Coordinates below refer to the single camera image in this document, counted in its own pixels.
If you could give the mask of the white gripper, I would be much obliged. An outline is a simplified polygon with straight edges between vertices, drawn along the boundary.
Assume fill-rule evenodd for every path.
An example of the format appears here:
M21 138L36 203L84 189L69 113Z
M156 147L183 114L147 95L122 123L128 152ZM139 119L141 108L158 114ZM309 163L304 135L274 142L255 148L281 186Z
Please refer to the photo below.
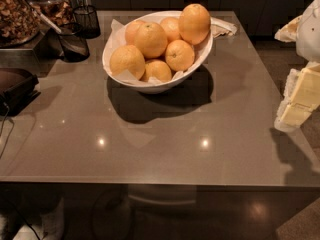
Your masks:
M320 0L313 0L302 16L279 29L274 38L296 41L297 54L309 61L301 70L290 70L274 121L277 130L292 132L320 106Z

